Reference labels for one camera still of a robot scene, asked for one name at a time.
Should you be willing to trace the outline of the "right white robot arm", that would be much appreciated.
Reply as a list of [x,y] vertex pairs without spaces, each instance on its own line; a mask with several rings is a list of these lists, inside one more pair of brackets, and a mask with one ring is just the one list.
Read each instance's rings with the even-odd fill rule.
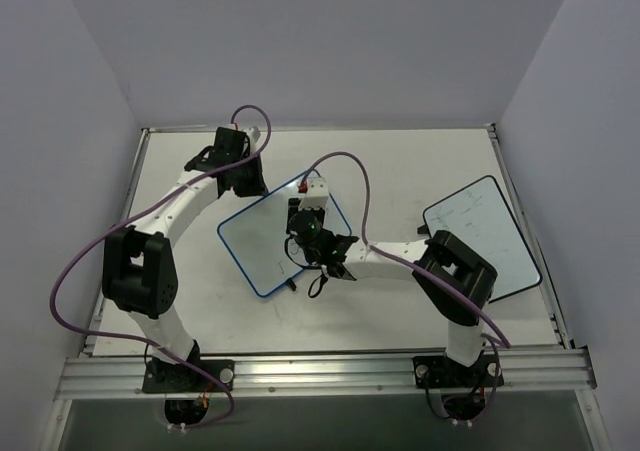
[[478,312],[493,293],[496,269],[457,236],[438,231],[426,240],[365,243],[324,227],[325,208],[287,202],[286,232],[302,251],[305,267],[322,277],[357,281],[414,281],[448,321],[444,371],[455,383],[480,371],[484,324]]

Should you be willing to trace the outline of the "blue framed whiteboard with writing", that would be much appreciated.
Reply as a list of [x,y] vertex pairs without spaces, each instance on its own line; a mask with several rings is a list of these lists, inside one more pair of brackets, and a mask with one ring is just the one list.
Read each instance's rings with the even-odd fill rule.
[[267,298],[303,272],[294,243],[285,248],[288,204],[299,199],[297,175],[218,225],[217,234],[254,294]]

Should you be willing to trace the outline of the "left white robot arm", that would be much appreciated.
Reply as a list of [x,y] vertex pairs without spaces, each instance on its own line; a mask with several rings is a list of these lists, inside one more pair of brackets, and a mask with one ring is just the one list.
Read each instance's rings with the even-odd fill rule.
[[179,390],[194,388],[202,376],[199,347],[174,306],[178,273],[173,246],[203,210],[225,192],[239,198],[267,194],[261,159],[208,173],[241,161],[258,149],[256,127],[220,127],[214,142],[191,158],[164,202],[149,215],[110,234],[104,242],[102,292],[127,314],[143,336],[159,345],[152,357],[166,362],[166,379]]

